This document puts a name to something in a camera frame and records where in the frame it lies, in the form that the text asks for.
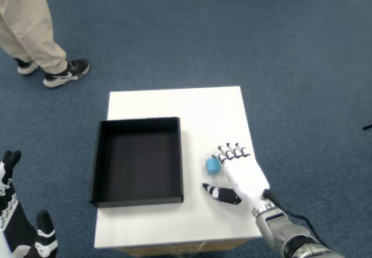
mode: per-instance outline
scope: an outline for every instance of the blue carpet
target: blue carpet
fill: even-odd
[[[346,257],[370,257],[372,0],[48,2],[55,39],[92,68],[48,90],[1,52],[0,152],[22,150],[19,198],[33,223],[49,210],[59,257],[125,257],[93,248],[88,203],[109,92],[227,85],[242,87],[258,162],[282,203]],[[199,257],[279,256],[256,239]]]

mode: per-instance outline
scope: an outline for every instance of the black cable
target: black cable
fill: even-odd
[[[364,127],[363,127],[363,130],[367,130],[367,129],[369,129],[369,128],[372,128],[372,124],[369,125],[369,126],[364,126]]]
[[[313,225],[311,224],[310,220],[307,219],[307,217],[305,216],[302,216],[300,214],[296,214],[296,213],[293,213],[293,212],[290,212],[289,210],[283,208],[281,206],[281,204],[279,203],[279,201],[276,199],[276,197],[271,193],[270,190],[268,189],[265,189],[262,193],[262,196],[266,199],[269,199],[270,201],[272,201],[277,207],[279,207],[280,209],[282,209],[284,212],[288,213],[290,216],[293,216],[293,217],[296,217],[296,218],[299,218],[299,219],[302,219],[302,220],[305,220],[306,223],[308,224],[309,228],[313,231],[314,235],[316,236],[316,238],[318,239],[318,241],[324,245],[325,247],[329,248],[326,243],[320,238],[319,234],[317,233],[317,231],[315,230],[315,228],[313,227]]]

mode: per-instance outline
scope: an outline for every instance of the white table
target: white table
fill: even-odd
[[[218,202],[202,188],[229,187],[223,175],[205,170],[217,146],[239,142],[253,153],[240,87],[110,93],[108,120],[174,116],[181,121],[184,202],[98,209],[96,248],[260,237],[244,202]]]

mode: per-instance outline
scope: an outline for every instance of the black and white sneaker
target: black and white sneaker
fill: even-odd
[[[17,68],[18,73],[24,76],[30,75],[32,72],[34,72],[39,67],[39,65],[37,65],[34,62],[24,62],[20,59],[14,59],[14,60],[18,64],[18,68]]]
[[[74,60],[68,62],[66,70],[59,74],[45,73],[42,83],[48,88],[56,88],[69,81],[79,80],[88,73],[89,68],[90,63],[87,59]]]

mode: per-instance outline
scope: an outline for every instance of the person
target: person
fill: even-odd
[[[90,69],[87,59],[67,61],[54,41],[47,0],[0,0],[0,46],[17,61],[21,75],[40,66],[48,88],[78,80]]]

